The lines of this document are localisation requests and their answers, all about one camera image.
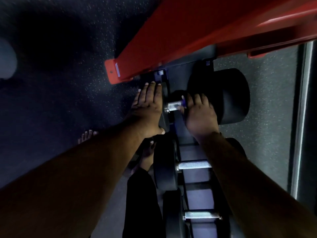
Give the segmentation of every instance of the hand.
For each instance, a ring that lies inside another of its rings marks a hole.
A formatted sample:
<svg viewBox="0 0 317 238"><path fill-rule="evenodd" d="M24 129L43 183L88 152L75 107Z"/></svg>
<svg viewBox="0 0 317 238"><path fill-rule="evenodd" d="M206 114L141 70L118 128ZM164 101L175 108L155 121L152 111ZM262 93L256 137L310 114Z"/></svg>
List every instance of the hand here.
<svg viewBox="0 0 317 238"><path fill-rule="evenodd" d="M136 120L144 138L165 134L165 130L159 127L163 107L162 85L159 83L154 93L155 85L154 81L150 85L146 83L142 91L138 90L128 114L128 118Z"/></svg>
<svg viewBox="0 0 317 238"><path fill-rule="evenodd" d="M209 103L208 98L202 94L195 94L195 104L192 96L188 94L186 116L186 127L188 131L200 143L205 137L213 132L219 133L217 115L214 107ZM179 110L184 114L184 107L180 106Z"/></svg>

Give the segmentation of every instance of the pant leg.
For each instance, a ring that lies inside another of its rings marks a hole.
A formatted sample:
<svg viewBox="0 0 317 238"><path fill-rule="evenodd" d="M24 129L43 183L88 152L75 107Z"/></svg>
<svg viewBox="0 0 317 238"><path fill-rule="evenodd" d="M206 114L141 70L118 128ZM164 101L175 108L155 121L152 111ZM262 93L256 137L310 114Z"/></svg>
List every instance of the pant leg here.
<svg viewBox="0 0 317 238"><path fill-rule="evenodd" d="M128 180L122 237L165 237L156 187L151 176L142 168Z"/></svg>

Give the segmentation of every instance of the left hand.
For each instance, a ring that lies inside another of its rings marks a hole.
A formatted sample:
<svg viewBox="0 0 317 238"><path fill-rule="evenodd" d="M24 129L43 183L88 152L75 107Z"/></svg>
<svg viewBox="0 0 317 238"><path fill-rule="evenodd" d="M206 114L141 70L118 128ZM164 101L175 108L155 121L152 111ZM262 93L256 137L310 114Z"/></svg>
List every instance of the left hand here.
<svg viewBox="0 0 317 238"><path fill-rule="evenodd" d="M165 134L165 130L159 127L163 108L162 85L159 83L154 93L155 85L154 81L146 83L143 90L138 90L128 114L129 118L136 118L144 138Z"/></svg>

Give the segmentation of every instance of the toe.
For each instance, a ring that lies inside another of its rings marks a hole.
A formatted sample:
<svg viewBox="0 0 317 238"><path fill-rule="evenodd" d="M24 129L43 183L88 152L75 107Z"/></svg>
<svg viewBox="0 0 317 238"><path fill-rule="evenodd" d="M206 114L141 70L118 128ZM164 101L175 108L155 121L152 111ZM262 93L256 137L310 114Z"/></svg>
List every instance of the toe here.
<svg viewBox="0 0 317 238"><path fill-rule="evenodd" d="M88 139L90 139L92 135L93 135L93 131L90 129L88 133Z"/></svg>

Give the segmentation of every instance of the right hand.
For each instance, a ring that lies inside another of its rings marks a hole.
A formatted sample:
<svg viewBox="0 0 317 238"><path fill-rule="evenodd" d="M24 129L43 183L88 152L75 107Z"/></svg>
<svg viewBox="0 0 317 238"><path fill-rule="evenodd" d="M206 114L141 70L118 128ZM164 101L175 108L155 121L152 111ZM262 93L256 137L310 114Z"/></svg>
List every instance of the right hand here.
<svg viewBox="0 0 317 238"><path fill-rule="evenodd" d="M185 123L188 131L200 143L213 132L219 133L219 126L214 107L209 103L208 98L204 94L201 98L199 94L195 94L194 100L195 103L188 94ZM184 107L180 106L179 110L184 114Z"/></svg>

